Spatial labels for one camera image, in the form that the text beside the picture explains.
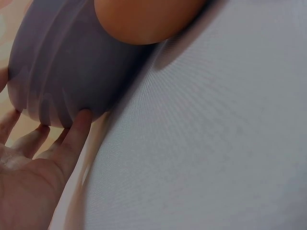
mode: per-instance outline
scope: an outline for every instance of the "ribbed surface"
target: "ribbed surface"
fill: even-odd
[[[216,7],[115,110],[73,229],[307,228],[307,1]]]
[[[44,125],[70,127],[84,108],[98,118],[147,48],[109,36],[94,0],[34,0],[12,47],[10,99]]]

